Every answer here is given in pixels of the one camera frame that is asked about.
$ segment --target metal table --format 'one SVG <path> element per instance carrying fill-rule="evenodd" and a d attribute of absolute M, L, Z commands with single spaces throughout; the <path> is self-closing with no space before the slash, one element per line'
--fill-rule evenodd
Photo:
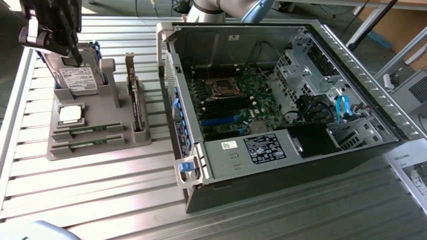
<path fill-rule="evenodd" d="M 124 53 L 136 55 L 153 138 L 144 147 L 45 159 L 53 79 L 34 52 L 24 50 L 0 134 L 0 236 L 44 220 L 88 240 L 425 239 L 425 214 L 383 159 L 320 181 L 184 213 L 154 48 L 156 23 L 179 20 L 82 17 L 78 39 L 96 39 L 102 57 L 114 58 L 116 81 L 126 76 Z"/>

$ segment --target open computer tower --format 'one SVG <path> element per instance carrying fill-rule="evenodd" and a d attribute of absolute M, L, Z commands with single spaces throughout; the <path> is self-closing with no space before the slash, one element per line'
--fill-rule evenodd
<path fill-rule="evenodd" d="M 160 23 L 157 64 L 188 213 L 343 173 L 420 137 L 316 21 Z"/>

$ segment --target motherboard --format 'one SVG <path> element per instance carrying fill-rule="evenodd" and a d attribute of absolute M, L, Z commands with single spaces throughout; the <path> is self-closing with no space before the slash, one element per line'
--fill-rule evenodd
<path fill-rule="evenodd" d="M 207 141 L 273 130 L 283 120 L 265 74 L 245 67 L 228 77 L 187 80 L 195 113 Z"/>

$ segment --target cpu socket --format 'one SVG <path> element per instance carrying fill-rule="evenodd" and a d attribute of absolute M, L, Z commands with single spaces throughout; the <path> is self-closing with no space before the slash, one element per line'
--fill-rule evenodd
<path fill-rule="evenodd" d="M 241 95 L 235 78 L 215 78 L 208 81 L 212 89 L 212 98 L 221 99 Z"/>

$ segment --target power supply label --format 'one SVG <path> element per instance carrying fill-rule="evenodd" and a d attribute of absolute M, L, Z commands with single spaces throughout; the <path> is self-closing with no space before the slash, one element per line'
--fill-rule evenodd
<path fill-rule="evenodd" d="M 244 138 L 244 144 L 255 164 L 267 163 L 287 157 L 273 133 Z"/>

